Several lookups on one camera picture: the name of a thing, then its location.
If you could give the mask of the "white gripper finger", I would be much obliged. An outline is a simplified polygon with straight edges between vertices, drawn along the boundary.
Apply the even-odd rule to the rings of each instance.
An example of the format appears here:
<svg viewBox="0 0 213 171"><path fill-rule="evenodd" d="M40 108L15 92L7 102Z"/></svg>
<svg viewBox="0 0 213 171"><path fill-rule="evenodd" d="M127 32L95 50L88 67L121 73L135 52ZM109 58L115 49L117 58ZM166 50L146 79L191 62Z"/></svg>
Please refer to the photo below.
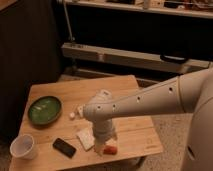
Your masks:
<svg viewBox="0 0 213 171"><path fill-rule="evenodd" d="M103 151L104 151L104 145L103 144L96 144L94 146L94 151L99 155L102 156L103 155Z"/></svg>

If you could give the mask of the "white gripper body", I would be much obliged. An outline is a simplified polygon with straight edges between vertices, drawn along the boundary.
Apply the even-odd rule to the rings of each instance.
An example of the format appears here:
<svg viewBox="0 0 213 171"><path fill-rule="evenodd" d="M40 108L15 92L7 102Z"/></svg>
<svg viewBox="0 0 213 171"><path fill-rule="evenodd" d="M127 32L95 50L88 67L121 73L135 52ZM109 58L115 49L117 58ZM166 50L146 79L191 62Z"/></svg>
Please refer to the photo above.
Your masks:
<svg viewBox="0 0 213 171"><path fill-rule="evenodd" d="M102 146L110 139L117 139L117 133L112 122L94 123L93 136L96 146Z"/></svg>

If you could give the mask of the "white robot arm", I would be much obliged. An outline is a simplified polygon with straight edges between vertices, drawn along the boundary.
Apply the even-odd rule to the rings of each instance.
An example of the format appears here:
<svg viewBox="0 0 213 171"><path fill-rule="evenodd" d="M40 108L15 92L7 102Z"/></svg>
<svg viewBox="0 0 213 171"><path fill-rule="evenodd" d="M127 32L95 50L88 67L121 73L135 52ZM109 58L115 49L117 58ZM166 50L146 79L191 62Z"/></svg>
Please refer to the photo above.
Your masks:
<svg viewBox="0 0 213 171"><path fill-rule="evenodd" d="M115 133L114 118L181 113L193 115L181 171L213 171L213 68L184 74L118 99L101 91L83 108L100 142Z"/></svg>

